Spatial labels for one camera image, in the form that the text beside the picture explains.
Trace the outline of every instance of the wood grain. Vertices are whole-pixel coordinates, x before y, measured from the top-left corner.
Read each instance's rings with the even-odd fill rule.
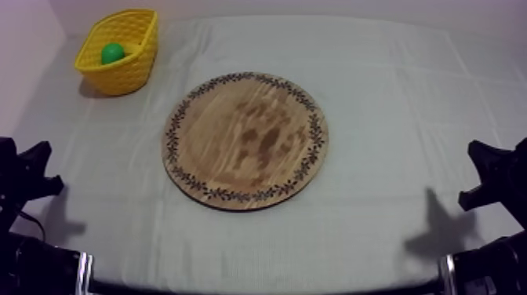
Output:
[[[262,209],[301,190],[328,146],[322,111],[299,86],[243,72],[192,90],[169,116],[162,157],[174,183],[217,209]]]

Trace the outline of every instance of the floral border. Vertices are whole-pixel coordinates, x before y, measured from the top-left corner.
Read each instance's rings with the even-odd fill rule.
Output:
[[[229,82],[238,82],[249,79],[254,79],[278,89],[287,89],[289,95],[293,95],[295,101],[302,104],[306,110],[311,113],[311,115],[309,115],[309,138],[311,139],[312,145],[307,149],[307,156],[302,158],[300,168],[294,171],[293,178],[287,180],[284,184],[276,184],[267,190],[259,190],[252,194],[243,193],[241,191],[229,191],[222,188],[209,188],[206,182],[200,181],[196,176],[190,173],[186,173],[181,166],[177,165],[180,139],[177,136],[177,130],[181,127],[181,120],[185,118],[187,109],[191,106],[193,100],[196,100],[203,94],[215,89],[218,85],[226,85]],[[284,194],[287,195],[291,191],[294,191],[295,186],[308,175],[311,167],[319,160],[318,156],[322,146],[326,144],[325,140],[322,138],[321,123],[323,119],[318,117],[318,114],[315,112],[316,109],[317,107],[314,101],[308,97],[302,89],[298,89],[297,86],[288,81],[273,78],[269,75],[242,72],[223,75],[209,80],[197,89],[191,91],[187,95],[187,99],[184,99],[171,115],[172,118],[170,118],[169,128],[165,132],[165,136],[168,139],[166,141],[166,150],[168,152],[166,159],[172,167],[170,173],[173,177],[187,185],[191,190],[202,192],[203,195],[207,196],[207,199],[221,198],[222,201],[236,200],[238,202],[249,202],[251,200],[266,201],[269,198],[279,197]]]

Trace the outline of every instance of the white tablecloth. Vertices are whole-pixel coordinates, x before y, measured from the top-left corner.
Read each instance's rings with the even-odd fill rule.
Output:
[[[367,290],[436,275],[440,256],[520,227],[500,205],[462,213],[478,184],[477,139],[527,136],[524,48],[375,20],[244,16],[162,23],[149,83],[98,97],[72,67],[69,38],[15,132],[54,148],[66,197],[28,204],[49,242],[95,255],[95,276],[164,290]],[[329,125],[319,174],[279,206],[225,213],[185,197],[160,155],[184,94],[235,71],[280,75],[316,99]],[[38,235],[33,224],[16,230]]]

